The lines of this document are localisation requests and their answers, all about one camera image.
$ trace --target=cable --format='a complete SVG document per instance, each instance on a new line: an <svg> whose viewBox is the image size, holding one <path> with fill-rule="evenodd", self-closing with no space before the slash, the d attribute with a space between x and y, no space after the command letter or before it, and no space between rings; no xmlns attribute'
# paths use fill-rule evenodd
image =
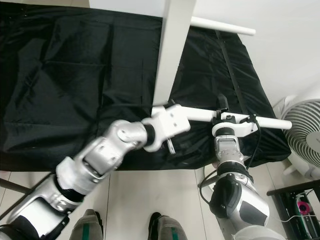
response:
<svg viewBox="0 0 320 240"><path fill-rule="evenodd" d="M247 165L246 165L246 170L248 170L248 169L250 168L250 166L251 166L251 164L252 164L252 162L253 162L253 160L254 160L254 158L255 158L255 155L256 155L256 152L257 152L257 150L258 150L258 148L259 148L259 144L260 144L261 137L262 137L261 127L260 127L260 125L259 125L259 123L258 123L258 121L257 121L257 119L256 119L256 115L255 115L255 114L254 114L254 115L251 115L251 116L250 116L250 119L252 119L252 121L256 124L256 126L257 126L257 128L258 128L258 132L259 132L259 137L258 137L258 141L256 142L255 149L254 149L254 151L253 151L253 153L252 153L252 156L251 156L249 162L248 162Z"/></svg>
<svg viewBox="0 0 320 240"><path fill-rule="evenodd" d="M292 217L290 217L288 220L285 220L285 221L283 221L283 220L280 220L280 219L278 219L278 218L276 218L276 217L273 217L273 216L270 216L271 218L273 218L273 219L275 219L275 220L278 220L278 221L280 221L280 222L282 222L282 223L287 223L287 222L289 222L291 219L293 219L293 218L295 218L295 217L316 217L317 215L294 215L294 216L292 216Z"/></svg>
<svg viewBox="0 0 320 240"><path fill-rule="evenodd" d="M110 104L108 107L127 107L127 108L146 108L146 109L150 109L150 108L154 108L154 107L164 107L165 105L167 105L168 103L164 103L161 105L152 105L152 104L134 104L134 103L113 103ZM183 105L185 107L188 108L198 108L198 109L209 109L209 108L215 108L216 106L213 105Z"/></svg>
<svg viewBox="0 0 320 240"><path fill-rule="evenodd" d="M309 193L311 193L314 189L311 189L310 191L307 192L306 196L309 195Z"/></svg>
<svg viewBox="0 0 320 240"><path fill-rule="evenodd" d="M317 237L314 237L314 238L306 238L304 240L319 240L319 239L320 239L320 236L317 236Z"/></svg>
<svg viewBox="0 0 320 240"><path fill-rule="evenodd" d="M200 196L201 198L203 199L203 201L205 201L208 205L210 204L209 201L207 199L205 199L204 195L202 194L202 188L203 188L203 184L204 182L210 177L212 176L217 170L214 170L213 172L211 172L208 176L206 176L202 182L200 183L200 186L199 186L199 192L200 192Z"/></svg>

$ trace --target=green stripe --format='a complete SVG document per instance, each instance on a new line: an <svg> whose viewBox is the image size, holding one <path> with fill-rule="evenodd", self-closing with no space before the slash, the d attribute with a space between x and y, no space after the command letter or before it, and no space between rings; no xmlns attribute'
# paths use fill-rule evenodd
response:
<svg viewBox="0 0 320 240"><path fill-rule="evenodd" d="M176 232L176 228L171 227L171 232L172 232L172 240L179 240L178 234Z"/></svg>
<svg viewBox="0 0 320 240"><path fill-rule="evenodd" d="M82 240L89 240L90 225L85 223L82 230Z"/></svg>

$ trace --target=floor tile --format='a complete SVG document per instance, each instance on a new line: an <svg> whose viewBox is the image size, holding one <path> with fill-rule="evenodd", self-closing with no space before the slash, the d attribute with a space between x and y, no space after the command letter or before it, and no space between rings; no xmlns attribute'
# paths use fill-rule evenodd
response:
<svg viewBox="0 0 320 240"><path fill-rule="evenodd" d="M197 184L200 184L204 179L204 169L199 168L195 170ZM212 191L208 187L202 189L203 196L210 201ZM201 210L204 222L205 235L207 240L224 240L219 223L216 216L210 211L209 205L200 197Z"/></svg>
<svg viewBox="0 0 320 240"><path fill-rule="evenodd" d="M147 239L153 212L179 221L188 239L206 239L194 170L111 174L107 240Z"/></svg>
<svg viewBox="0 0 320 240"><path fill-rule="evenodd" d="M31 5L71 6L72 0L22 0L22 3Z"/></svg>
<svg viewBox="0 0 320 240"><path fill-rule="evenodd" d="M269 174L266 164L249 168L249 174L253 177L254 187L259 195L268 203L270 210L270 218L267 223L267 228L281 234L285 238L287 237L285 229L280 221L276 205L271 196L267 196L267 192L274 190L275 186Z"/></svg>
<svg viewBox="0 0 320 240"><path fill-rule="evenodd" d="M20 184L25 187L32 187L38 183L47 172L12 172L9 181ZM103 227L106 227L107 220L107 206L108 206L108 193L109 193L109 178L107 177L102 181L83 201L82 205L79 206L70 216L70 222L62 231L61 235L57 238L58 240L68 240L72 229L78 219L83 216L86 209L94 209L100 213ZM0 214L7 210L15 201L23 196L22 193L6 189L2 203L0 205ZM10 213L0 221L0 224L5 224Z"/></svg>
<svg viewBox="0 0 320 240"><path fill-rule="evenodd" d="M304 178L304 176L302 176L298 171L295 171L289 175L284 175L284 170L291 165L291 163L287 159L277 162L268 162L266 165L270 172L270 176L275 189L302 184L310 181L309 179Z"/></svg>
<svg viewBox="0 0 320 240"><path fill-rule="evenodd" d="M4 3L15 3L15 4L22 4L23 0L1 0Z"/></svg>
<svg viewBox="0 0 320 240"><path fill-rule="evenodd" d="M0 178L4 179L4 180L9 180L11 172L10 171L0 171ZM2 198L5 194L5 188L0 186L0 206L1 206L1 202L2 202Z"/></svg>
<svg viewBox="0 0 320 240"><path fill-rule="evenodd" d="M72 7L90 8L89 0L72 0Z"/></svg>

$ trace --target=white fan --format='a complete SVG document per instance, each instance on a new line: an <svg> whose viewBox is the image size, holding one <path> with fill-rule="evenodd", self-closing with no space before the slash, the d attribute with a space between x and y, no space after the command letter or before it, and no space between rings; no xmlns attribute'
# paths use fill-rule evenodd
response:
<svg viewBox="0 0 320 240"><path fill-rule="evenodd" d="M273 110L278 118L292 122L292 128L284 131L292 166L284 174L298 170L306 178L320 179L320 83L284 98Z"/></svg>

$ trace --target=black strap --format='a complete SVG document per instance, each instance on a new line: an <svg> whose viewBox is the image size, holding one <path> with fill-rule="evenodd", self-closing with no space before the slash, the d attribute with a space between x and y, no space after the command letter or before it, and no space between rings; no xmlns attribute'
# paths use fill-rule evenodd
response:
<svg viewBox="0 0 320 240"><path fill-rule="evenodd" d="M229 56L228 56L228 52L227 52L227 49L226 49L226 46L225 46L225 42L222 39L221 34L220 34L219 31L216 30L215 34L216 34L216 37L218 39L220 48L222 50L222 54L223 54L226 66L228 68L228 71L229 71L229 74L230 74L230 78L231 78L232 83L233 83L235 94L236 94L236 96L238 98L238 101L239 101L239 104L240 104L240 108L242 110L242 113L247 115L248 114L248 110L247 110L244 98L242 96L240 87L238 85L238 82L236 80L236 76L235 76L234 70L232 69L232 66L231 66L231 63L230 63L230 59L229 59Z"/></svg>

